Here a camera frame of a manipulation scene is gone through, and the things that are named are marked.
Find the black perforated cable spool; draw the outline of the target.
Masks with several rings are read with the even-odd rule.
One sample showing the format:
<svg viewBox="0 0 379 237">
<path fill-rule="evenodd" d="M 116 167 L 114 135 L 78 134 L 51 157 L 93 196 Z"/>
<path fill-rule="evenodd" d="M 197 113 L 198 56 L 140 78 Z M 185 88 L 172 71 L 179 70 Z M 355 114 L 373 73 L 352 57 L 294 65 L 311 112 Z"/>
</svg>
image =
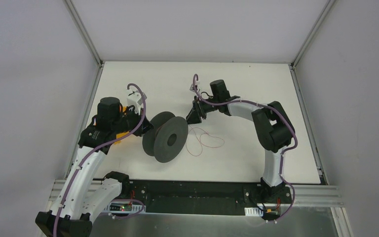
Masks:
<svg viewBox="0 0 379 237">
<path fill-rule="evenodd" d="M 185 118 L 164 111 L 154 116 L 153 128 L 143 135 L 144 152 L 160 163 L 173 160 L 183 149 L 189 132 Z"/>
</svg>

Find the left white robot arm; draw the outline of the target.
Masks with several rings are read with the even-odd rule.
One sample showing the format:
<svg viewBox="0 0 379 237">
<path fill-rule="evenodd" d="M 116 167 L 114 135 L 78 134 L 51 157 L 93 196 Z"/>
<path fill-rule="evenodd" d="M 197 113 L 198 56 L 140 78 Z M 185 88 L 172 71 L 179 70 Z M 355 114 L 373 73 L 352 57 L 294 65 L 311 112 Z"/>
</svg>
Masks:
<svg viewBox="0 0 379 237">
<path fill-rule="evenodd" d="M 97 112 L 82 131 L 71 171 L 47 212 L 39 212 L 35 223 L 47 237 L 88 237 L 95 219 L 114 201 L 132 206 L 129 177 L 109 172 L 97 190 L 87 195 L 96 171 L 112 144 L 130 136 L 143 136 L 153 129 L 146 117 L 146 96 L 135 91 L 127 105 L 116 97 L 104 97 Z"/>
</svg>

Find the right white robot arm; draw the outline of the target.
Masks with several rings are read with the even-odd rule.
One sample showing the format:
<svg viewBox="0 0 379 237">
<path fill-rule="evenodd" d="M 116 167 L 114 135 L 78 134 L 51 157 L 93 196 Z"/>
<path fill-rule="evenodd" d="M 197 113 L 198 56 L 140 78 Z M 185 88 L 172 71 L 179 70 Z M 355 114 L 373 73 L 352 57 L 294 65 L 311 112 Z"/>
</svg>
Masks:
<svg viewBox="0 0 379 237">
<path fill-rule="evenodd" d="M 285 188 L 285 153 L 298 145 L 295 129 L 282 105 L 278 101 L 260 104 L 232 96 L 222 79 L 211 82 L 212 95 L 203 98 L 198 84 L 199 78 L 195 74 L 190 86 L 195 96 L 192 109 L 186 117 L 187 123 L 199 124 L 207 118 L 208 113 L 214 111 L 251 121 L 259 143 L 265 150 L 265 167 L 260 181 L 261 198 L 266 202 L 275 201 Z"/>
</svg>

